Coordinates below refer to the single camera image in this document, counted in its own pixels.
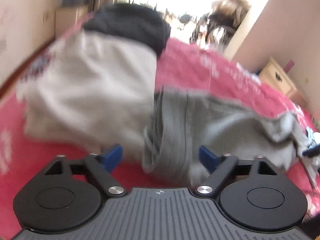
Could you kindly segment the black wheelchair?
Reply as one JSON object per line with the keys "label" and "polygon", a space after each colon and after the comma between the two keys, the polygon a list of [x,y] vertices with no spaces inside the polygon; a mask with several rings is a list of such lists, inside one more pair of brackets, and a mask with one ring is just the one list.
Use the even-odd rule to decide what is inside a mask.
{"label": "black wheelchair", "polygon": [[236,32],[233,19],[221,13],[208,13],[196,21],[196,27],[189,38],[189,43],[197,43],[203,38],[206,45],[223,52]]}

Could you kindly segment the cream bedside cabinet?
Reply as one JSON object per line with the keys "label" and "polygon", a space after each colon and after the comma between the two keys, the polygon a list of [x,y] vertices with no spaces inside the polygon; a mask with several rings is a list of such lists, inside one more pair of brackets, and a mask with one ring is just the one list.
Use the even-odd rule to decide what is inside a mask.
{"label": "cream bedside cabinet", "polygon": [[266,83],[270,87],[287,96],[291,101],[300,107],[307,106],[307,101],[302,92],[298,89],[298,87],[284,72],[283,68],[281,68],[274,58],[270,57],[268,64],[260,72],[259,79],[263,83]]}

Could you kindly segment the black garment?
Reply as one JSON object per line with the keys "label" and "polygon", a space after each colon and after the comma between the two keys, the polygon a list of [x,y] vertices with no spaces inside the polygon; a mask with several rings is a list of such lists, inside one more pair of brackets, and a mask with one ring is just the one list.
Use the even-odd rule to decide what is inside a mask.
{"label": "black garment", "polygon": [[106,5],[94,13],[83,28],[106,35],[128,38],[150,47],[161,56],[167,46],[171,27],[160,14],[137,4]]}

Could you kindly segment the pink box on cabinet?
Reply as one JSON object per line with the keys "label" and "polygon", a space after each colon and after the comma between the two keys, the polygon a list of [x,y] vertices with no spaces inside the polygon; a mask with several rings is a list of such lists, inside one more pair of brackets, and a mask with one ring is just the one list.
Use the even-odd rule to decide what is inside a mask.
{"label": "pink box on cabinet", "polygon": [[288,73],[290,69],[295,65],[295,62],[293,60],[290,60],[286,66],[284,67],[284,72]]}

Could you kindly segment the light beige garment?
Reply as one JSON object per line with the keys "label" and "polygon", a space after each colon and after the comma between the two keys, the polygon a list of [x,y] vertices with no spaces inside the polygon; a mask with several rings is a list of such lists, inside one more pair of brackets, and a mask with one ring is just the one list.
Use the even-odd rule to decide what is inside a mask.
{"label": "light beige garment", "polygon": [[156,53],[128,38],[79,31],[52,54],[43,73],[18,88],[24,133],[88,152],[120,144],[125,161],[139,162],[153,113]]}

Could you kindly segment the grey hooded sweatshirt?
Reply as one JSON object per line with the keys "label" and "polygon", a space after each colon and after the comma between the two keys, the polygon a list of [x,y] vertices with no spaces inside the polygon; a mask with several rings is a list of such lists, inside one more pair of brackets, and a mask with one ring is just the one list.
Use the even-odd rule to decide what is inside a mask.
{"label": "grey hooded sweatshirt", "polygon": [[242,160],[263,155],[287,171],[311,143],[293,112],[267,118],[235,100],[167,88],[155,95],[144,140],[143,170],[182,187],[209,177],[199,160],[201,146]]}

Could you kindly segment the red floral blanket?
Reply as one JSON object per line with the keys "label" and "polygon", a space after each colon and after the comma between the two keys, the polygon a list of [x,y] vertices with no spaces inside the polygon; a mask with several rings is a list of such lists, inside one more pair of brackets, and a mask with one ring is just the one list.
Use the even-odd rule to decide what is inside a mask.
{"label": "red floral blanket", "polygon": [[[142,158],[130,162],[122,155],[120,164],[111,172],[127,191],[122,197],[105,197],[85,176],[62,172],[61,163],[54,160],[57,155],[81,159],[90,153],[101,154],[114,144],[100,152],[88,152],[71,142],[27,136],[26,103],[18,88],[42,74],[53,57],[53,47],[86,31],[83,25],[92,18],[81,20],[43,51],[1,100],[1,239],[319,236],[319,212],[310,209],[313,197],[319,195],[317,159],[303,154],[287,171],[273,164],[276,176],[252,172],[238,176],[216,197],[197,197],[197,186],[176,186],[153,177],[143,170]],[[304,131],[311,126],[310,118],[299,106],[239,64],[173,38],[157,56],[153,107],[155,95],[165,88],[235,100],[267,118],[293,112]]]}

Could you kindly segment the pile of beige clothes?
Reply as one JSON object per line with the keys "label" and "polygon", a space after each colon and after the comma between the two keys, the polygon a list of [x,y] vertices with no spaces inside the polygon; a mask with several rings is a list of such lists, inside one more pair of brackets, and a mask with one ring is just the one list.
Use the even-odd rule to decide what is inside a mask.
{"label": "pile of beige clothes", "polygon": [[212,13],[223,15],[232,20],[233,28],[237,29],[250,8],[251,5],[247,0],[219,0],[213,3]]}

